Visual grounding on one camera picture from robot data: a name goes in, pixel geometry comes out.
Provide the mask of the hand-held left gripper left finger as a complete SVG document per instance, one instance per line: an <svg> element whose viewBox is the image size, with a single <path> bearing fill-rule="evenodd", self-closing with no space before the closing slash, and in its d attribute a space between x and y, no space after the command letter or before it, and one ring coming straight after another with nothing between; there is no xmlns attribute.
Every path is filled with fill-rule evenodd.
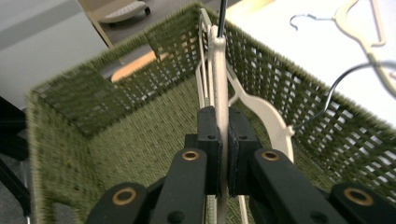
<svg viewBox="0 0 396 224"><path fill-rule="evenodd" d="M149 224L205 224L206 197L220 192L221 155L215 108L201 108L197 133L173 158Z"/></svg>

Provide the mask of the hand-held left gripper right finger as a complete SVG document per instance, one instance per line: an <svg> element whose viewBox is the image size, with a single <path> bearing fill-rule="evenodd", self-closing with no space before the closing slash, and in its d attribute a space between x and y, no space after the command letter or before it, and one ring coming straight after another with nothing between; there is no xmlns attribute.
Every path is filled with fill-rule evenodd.
<svg viewBox="0 0 396 224"><path fill-rule="evenodd" d="M228 188L247 195L257 224L347 224L281 151L265 148L247 117L230 110Z"/></svg>

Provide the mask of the green woven basket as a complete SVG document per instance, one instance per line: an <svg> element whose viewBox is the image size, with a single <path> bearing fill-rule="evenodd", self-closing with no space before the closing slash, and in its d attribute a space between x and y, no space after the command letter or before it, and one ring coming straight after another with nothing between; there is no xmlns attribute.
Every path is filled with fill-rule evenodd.
<svg viewBox="0 0 396 224"><path fill-rule="evenodd" d="M56 224L56 204L84 224L107 189L149 185L167 172L197 126L200 62L193 2L32 89L27 126L36 224ZM396 129L232 24L226 58L245 91L288 123L296 165L321 189L366 186L396 206ZM319 106L327 98L326 111Z"/></svg>

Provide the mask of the beige plastic hanger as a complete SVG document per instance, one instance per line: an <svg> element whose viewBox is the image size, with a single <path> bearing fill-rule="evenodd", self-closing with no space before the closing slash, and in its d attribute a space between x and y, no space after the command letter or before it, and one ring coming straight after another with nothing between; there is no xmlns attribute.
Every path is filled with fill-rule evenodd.
<svg viewBox="0 0 396 224"><path fill-rule="evenodd" d="M336 87L346 76L367 67L373 67L374 70L377 70L377 75L386 87L387 91L396 97L396 76L384 70L385 67L396 69L396 62L382 61L361 63L349 68L334 81L330 90L326 93L324 106L316 115L301 124L291 126L286 124L279 112L271 103L261 97L248 94L238 80L235 71L227 64L227 78L234 90L234 96L229 100L228 105L233 105L237 100L240 100L244 106L246 106L261 120L261 123L268 133L271 147L281 151L291 162L294 162L291 138L294 136L295 132L325 113L330 105Z"/></svg>
<svg viewBox="0 0 396 224"><path fill-rule="evenodd" d="M289 24L295 30L298 26L293 22L298 17L307 17L315 21L333 21L336 27L347 37L356 41L364 54L366 55L370 65L374 67L375 73L382 83L385 90L396 99L396 81L393 80L391 75L386 72L386 63L381 63L375 56L374 48L383 47L387 43L385 31L382 24L382 19L379 13L377 0L369 0L374 17L375 30L377 35L376 42L369 42L362 34L353 28L347 20L348 12L358 3L359 0L347 0L343 5L336 9L331 18L319 18L312 14L296 14L290 18Z"/></svg>
<svg viewBox="0 0 396 224"><path fill-rule="evenodd" d="M204 8L200 9L198 22L201 61L196 68L200 107L215 108L216 124L221 142L219 149L219 192L213 203L215 224L227 223L228 177L228 79L226 71L226 38L224 37L227 0L220 0L219 22L214 25Z"/></svg>

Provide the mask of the office chair base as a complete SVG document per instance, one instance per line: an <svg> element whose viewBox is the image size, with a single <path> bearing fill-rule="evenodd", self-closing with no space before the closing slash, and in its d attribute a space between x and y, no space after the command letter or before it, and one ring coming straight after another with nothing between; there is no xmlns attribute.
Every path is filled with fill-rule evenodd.
<svg viewBox="0 0 396 224"><path fill-rule="evenodd" d="M106 9L106 13L99 17L101 23L115 23L125 21L144 11L146 15L150 14L149 6L140 0L119 0L111 8Z"/></svg>

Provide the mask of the white cabinet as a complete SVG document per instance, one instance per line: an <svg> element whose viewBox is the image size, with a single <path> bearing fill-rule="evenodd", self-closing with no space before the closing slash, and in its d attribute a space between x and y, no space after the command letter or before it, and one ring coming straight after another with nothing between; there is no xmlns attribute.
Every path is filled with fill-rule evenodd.
<svg viewBox="0 0 396 224"><path fill-rule="evenodd" d="M105 49L78 0L0 0L0 96L19 109L35 85Z"/></svg>

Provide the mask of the black metal frame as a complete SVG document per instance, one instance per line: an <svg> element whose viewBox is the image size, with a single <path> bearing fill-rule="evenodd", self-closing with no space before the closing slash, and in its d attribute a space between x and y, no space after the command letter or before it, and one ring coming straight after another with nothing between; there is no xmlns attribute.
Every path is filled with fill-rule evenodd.
<svg viewBox="0 0 396 224"><path fill-rule="evenodd" d="M29 158L28 143L19 136L25 128L25 113L0 96L0 153L17 161L26 161ZM23 215L28 217L31 214L30 191L1 159L0 182L19 202Z"/></svg>

